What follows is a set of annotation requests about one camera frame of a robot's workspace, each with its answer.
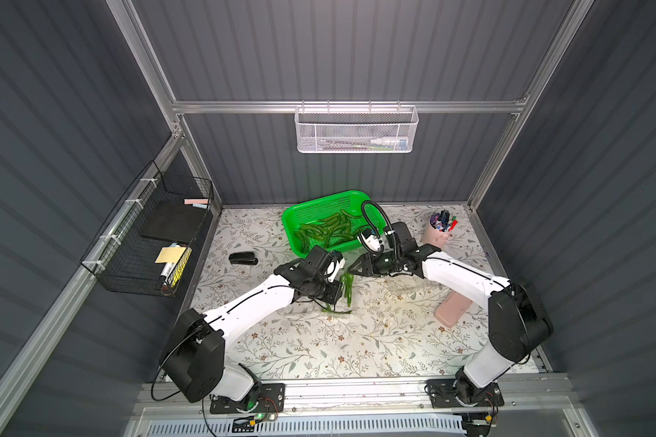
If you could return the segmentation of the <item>clear pepper container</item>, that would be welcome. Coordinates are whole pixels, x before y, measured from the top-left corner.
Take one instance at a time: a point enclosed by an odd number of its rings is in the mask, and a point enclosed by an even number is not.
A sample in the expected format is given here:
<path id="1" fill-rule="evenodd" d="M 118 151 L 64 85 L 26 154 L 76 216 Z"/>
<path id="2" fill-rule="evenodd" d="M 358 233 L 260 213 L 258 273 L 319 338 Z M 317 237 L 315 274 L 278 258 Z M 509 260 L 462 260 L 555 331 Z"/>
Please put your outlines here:
<path id="1" fill-rule="evenodd" d="M 343 273 L 338 280 L 335 281 L 335 284 L 340 283 L 340 291 L 338 296 L 335 298 L 335 302 L 333 305 L 331 304 L 326 304 L 323 307 L 323 312 L 331 313 L 331 314 L 351 314 L 352 310 L 352 301 L 353 301 L 353 284 L 355 281 L 355 275 L 352 273 Z M 337 309 L 337 302 L 342 299 L 346 299 L 346 305 L 347 305 L 347 310 L 346 311 L 338 311 Z"/>

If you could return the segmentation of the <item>green plastic basket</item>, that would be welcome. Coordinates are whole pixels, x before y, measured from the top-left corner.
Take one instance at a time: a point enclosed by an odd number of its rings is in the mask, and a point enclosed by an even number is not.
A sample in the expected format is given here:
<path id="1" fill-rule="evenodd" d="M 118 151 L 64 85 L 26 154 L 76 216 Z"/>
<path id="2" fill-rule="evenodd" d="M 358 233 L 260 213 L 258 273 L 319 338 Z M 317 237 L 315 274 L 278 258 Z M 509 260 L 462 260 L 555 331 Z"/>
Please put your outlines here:
<path id="1" fill-rule="evenodd" d="M 309 200 L 286 209 L 282 225 L 293 253 L 301 258 L 313 247 L 348 252 L 361 246 L 357 235 L 369 227 L 362 205 L 370 197 L 348 190 Z"/>

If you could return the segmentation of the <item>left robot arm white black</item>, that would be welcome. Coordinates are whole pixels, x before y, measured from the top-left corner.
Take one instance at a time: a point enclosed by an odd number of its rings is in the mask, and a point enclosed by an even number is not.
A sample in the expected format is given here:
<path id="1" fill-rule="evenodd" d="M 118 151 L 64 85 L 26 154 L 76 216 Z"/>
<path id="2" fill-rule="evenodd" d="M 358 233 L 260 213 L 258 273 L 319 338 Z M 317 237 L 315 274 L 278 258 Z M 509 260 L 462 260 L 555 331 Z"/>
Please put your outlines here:
<path id="1" fill-rule="evenodd" d="M 315 246 L 306 257 L 282 264 L 257 287 L 227 304 L 203 313 L 184 311 L 163 348 L 159 370 L 188 402 L 217 396 L 250 411 L 261 396 L 262 382 L 247 366 L 227 364 L 227 349 L 253 326 L 302 297 L 336 304 L 342 297 L 343 267 L 342 253 Z"/>

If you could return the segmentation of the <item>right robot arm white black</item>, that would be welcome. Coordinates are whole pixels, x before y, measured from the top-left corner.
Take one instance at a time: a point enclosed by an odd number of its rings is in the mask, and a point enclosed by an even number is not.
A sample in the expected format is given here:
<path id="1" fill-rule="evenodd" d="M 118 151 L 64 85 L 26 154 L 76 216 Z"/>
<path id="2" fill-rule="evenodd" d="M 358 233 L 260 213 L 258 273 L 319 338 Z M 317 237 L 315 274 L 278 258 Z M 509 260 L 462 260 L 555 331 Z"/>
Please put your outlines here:
<path id="1" fill-rule="evenodd" d="M 452 289 L 488 315 L 488 342 L 456 373 L 453 390 L 464 406 L 491 393 L 497 378 L 523 362 L 550 338 L 554 327 L 539 295 L 513 280 L 481 271 L 438 247 L 417 244 L 399 221 L 379 232 L 369 226 L 358 232 L 366 249 L 348 271 L 356 276 L 417 276 Z"/>

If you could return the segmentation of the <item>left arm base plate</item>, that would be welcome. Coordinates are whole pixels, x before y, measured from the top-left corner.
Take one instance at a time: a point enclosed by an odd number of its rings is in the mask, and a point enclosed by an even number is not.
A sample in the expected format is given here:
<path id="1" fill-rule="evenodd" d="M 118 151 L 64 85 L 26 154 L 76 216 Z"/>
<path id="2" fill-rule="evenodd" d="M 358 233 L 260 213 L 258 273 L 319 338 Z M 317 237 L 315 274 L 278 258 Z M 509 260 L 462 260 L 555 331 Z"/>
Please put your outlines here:
<path id="1" fill-rule="evenodd" d="M 209 413 L 281 413 L 284 410 L 285 397 L 284 383 L 261 382 L 238 402 L 228 397 L 213 395 L 210 399 Z"/>

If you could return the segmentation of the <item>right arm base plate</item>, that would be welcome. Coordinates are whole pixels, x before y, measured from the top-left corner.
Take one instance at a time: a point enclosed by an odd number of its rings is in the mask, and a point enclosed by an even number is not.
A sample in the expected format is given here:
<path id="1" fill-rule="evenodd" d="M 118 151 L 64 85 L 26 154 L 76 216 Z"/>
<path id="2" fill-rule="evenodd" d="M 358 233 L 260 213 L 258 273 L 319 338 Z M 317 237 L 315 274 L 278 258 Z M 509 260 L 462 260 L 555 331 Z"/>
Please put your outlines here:
<path id="1" fill-rule="evenodd" d="M 456 378 L 435 378 L 426 381 L 424 391 L 433 408 L 494 407 L 505 405 L 499 385 L 495 382 L 479 388 Z"/>

